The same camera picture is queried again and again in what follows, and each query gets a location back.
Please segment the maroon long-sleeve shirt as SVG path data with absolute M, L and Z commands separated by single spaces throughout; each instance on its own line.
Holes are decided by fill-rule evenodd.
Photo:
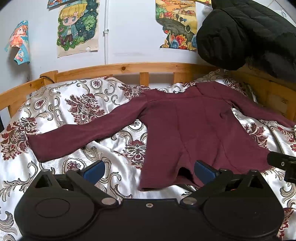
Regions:
M 139 120 L 147 127 L 147 146 L 138 188 L 161 189 L 182 183 L 201 186 L 194 174 L 197 160 L 236 174 L 269 168 L 268 150 L 250 137 L 234 116 L 233 108 L 257 120 L 295 126 L 293 121 L 234 89 L 217 82 L 202 82 L 180 93 L 145 91 L 89 123 L 30 135 L 28 143 L 39 162 L 51 161 L 92 141 L 111 137 Z

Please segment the floral satin bedspread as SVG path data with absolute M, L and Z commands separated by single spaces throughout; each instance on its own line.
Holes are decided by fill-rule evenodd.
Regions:
M 257 104 L 226 71 L 151 89 L 116 78 L 41 87 L 1 132 L 1 240 L 19 240 L 16 205 L 42 172 L 65 174 L 96 161 L 95 186 L 119 202 L 181 200 L 203 187 L 196 160 L 234 173 L 260 171 L 280 204 L 280 240 L 295 239 L 295 185 L 271 152 L 295 155 L 295 122 Z

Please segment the black puffer jacket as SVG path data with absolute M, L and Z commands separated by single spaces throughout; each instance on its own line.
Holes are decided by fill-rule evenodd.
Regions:
M 211 65 L 238 70 L 250 63 L 295 82 L 295 26 L 255 1 L 212 1 L 196 39 L 198 54 Z

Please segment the blonde anime character poster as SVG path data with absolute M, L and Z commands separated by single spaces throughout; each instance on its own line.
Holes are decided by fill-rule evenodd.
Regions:
M 98 51 L 100 1 L 71 1 L 59 8 L 57 57 Z

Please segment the orange-haired anime poster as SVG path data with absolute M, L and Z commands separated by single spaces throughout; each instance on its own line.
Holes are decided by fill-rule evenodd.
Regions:
M 27 20 L 21 21 L 14 29 L 4 48 L 6 52 L 11 48 L 18 48 L 17 54 L 14 57 L 14 61 L 18 65 L 30 62 L 28 28 L 29 22 Z

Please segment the autumn landscape poster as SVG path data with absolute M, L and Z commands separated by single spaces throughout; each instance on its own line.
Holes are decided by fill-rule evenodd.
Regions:
M 156 0 L 156 21 L 166 34 L 161 48 L 197 50 L 198 22 L 195 1 Z

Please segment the wooden bed frame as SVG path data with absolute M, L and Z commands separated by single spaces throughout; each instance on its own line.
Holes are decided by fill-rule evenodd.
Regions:
M 186 83 L 214 70 L 216 70 L 214 66 L 161 62 L 108 64 L 64 72 L 54 70 L 41 74 L 36 80 L 1 93 L 1 109 L 7 108 L 10 116 L 13 116 L 30 93 L 52 83 L 101 76 L 139 74 L 139 83 L 148 86 L 151 73 L 172 73 L 174 83 Z M 295 121 L 294 83 L 274 78 L 247 65 L 237 71 L 230 71 L 229 75 L 239 82 L 248 83 L 254 90 L 260 104 L 278 111 L 291 121 Z

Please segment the white wall conduit pipe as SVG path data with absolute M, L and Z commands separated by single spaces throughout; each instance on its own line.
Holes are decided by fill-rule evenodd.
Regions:
M 108 59 L 108 15 L 109 15 L 109 0 L 105 0 L 105 11 L 104 11 L 104 64 L 107 65 L 109 63 Z

